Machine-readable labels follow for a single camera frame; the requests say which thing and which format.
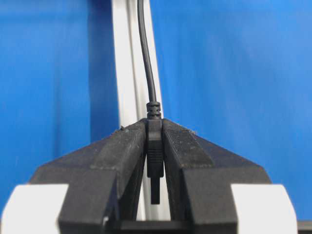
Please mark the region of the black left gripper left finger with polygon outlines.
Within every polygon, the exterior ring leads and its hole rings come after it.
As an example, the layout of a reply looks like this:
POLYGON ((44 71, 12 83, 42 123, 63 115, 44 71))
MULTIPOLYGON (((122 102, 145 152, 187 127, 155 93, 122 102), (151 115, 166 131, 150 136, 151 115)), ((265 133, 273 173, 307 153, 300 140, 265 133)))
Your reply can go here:
POLYGON ((137 216, 145 160, 142 119, 37 168, 2 213, 3 234, 101 234, 137 216))

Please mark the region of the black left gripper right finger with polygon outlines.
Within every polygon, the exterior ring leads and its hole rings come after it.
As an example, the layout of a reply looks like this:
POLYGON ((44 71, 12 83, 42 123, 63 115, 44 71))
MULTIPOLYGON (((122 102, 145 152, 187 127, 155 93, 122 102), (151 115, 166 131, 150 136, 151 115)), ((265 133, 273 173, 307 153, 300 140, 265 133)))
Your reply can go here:
POLYGON ((167 119, 163 144, 169 233, 295 234, 297 218, 282 185, 258 164, 167 119))

